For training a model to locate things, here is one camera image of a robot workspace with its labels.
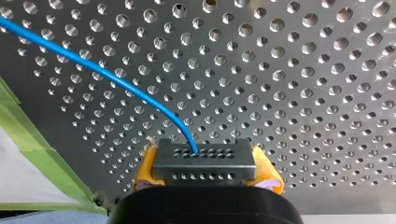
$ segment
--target green strip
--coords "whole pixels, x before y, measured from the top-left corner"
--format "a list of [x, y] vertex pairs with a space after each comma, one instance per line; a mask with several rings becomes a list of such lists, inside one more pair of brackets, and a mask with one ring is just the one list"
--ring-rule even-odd
[[96, 206], [93, 194], [41, 135], [17, 105], [18, 99], [0, 78], [0, 126], [25, 156], [60, 191], [80, 204], [0, 203], [0, 210], [78, 210], [106, 213]]
[[18, 100], [17, 96], [12, 92], [12, 90], [8, 87], [6, 82], [0, 77], [0, 105], [1, 104], [20, 104], [20, 100]]
[[106, 215], [102, 209], [76, 206], [74, 203], [0, 203], [0, 211], [80, 211]]

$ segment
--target metal panel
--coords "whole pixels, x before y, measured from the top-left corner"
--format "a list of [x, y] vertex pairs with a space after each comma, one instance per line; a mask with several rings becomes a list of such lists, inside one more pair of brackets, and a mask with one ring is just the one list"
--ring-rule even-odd
[[[0, 13], [152, 94], [197, 142], [262, 144], [303, 214], [396, 211], [392, 1], [32, 2]], [[128, 191], [147, 136], [185, 141], [129, 92], [0, 38], [2, 77], [93, 190]]]

